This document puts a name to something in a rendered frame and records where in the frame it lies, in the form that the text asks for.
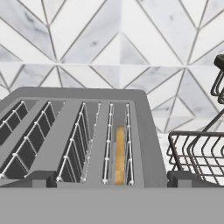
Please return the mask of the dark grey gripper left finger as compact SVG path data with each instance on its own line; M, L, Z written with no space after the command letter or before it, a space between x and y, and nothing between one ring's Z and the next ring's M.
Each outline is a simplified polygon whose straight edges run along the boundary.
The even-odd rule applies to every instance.
M26 178L9 183L9 187L55 187L55 171L34 171Z

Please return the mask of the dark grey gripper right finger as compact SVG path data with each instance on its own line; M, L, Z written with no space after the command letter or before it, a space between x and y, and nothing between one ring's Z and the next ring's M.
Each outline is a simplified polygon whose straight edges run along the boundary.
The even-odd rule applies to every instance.
M168 187L216 187L217 185L197 178L190 171L168 171Z

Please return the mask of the grey four-slot toaster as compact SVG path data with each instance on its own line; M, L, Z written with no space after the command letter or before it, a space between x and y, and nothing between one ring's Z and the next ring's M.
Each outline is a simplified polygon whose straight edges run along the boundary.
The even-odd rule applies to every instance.
M116 129L124 127L124 183ZM167 179L142 90L20 87L0 101L0 187L55 171L62 187L164 187Z

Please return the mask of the brown bread slice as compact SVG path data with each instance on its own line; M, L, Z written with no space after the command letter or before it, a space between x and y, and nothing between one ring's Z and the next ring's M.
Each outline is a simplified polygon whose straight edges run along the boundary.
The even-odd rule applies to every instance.
M116 129L115 145L115 183L124 183L124 127L118 126Z

